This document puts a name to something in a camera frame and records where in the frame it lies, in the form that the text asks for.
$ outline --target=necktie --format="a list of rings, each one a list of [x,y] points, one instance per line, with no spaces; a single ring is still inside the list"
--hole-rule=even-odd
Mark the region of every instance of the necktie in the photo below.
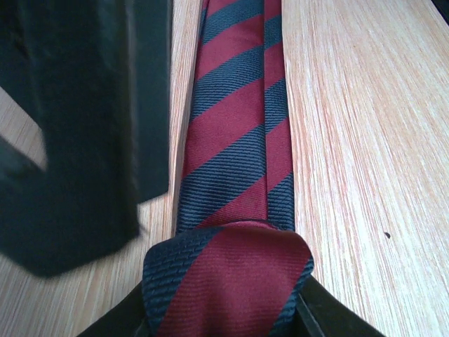
[[[288,336],[294,233],[281,0],[205,0],[177,234],[145,257],[153,336]]]

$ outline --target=striped tie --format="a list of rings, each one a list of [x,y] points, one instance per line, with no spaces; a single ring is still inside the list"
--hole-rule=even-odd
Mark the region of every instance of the striped tie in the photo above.
[[[145,258],[149,327],[288,336],[313,260],[294,233],[281,0],[204,1],[193,95],[177,235]]]

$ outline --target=wooden table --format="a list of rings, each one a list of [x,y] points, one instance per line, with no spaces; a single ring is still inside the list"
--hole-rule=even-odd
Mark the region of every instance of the wooden table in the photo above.
[[[449,331],[449,27],[430,0],[284,0],[297,231],[315,277],[388,336]],[[170,237],[200,0],[175,0],[170,192],[148,233],[44,281],[0,258],[0,336],[75,336]],[[0,91],[0,133],[43,164],[39,130]]]

